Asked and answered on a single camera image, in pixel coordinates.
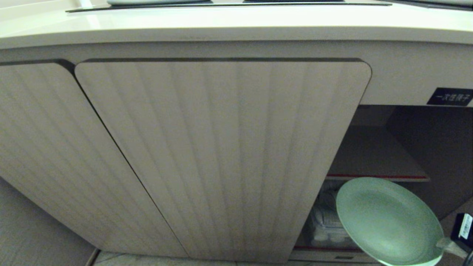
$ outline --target black label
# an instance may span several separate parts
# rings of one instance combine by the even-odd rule
[[[473,97],[473,89],[437,88],[428,105],[467,106]]]

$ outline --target cabinet door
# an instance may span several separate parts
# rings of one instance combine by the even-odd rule
[[[74,77],[0,66],[0,175],[100,249],[185,257]]]
[[[83,62],[76,75],[194,258],[283,262],[371,75],[363,62]]]

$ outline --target wood grain cabinet door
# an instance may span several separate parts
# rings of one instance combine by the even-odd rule
[[[187,256],[59,64],[0,66],[0,175],[100,249]]]
[[[115,60],[76,75],[189,256],[283,262],[371,69]]]

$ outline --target light green plate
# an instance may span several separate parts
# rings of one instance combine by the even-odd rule
[[[443,251],[435,214],[409,190],[380,178],[360,177],[337,195],[343,227],[368,255],[388,266],[433,266]]]

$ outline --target white sticker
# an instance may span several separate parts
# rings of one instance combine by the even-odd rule
[[[473,217],[465,213],[465,216],[463,217],[462,227],[460,227],[460,234],[458,235],[458,238],[463,237],[464,239],[468,239],[472,222]]]

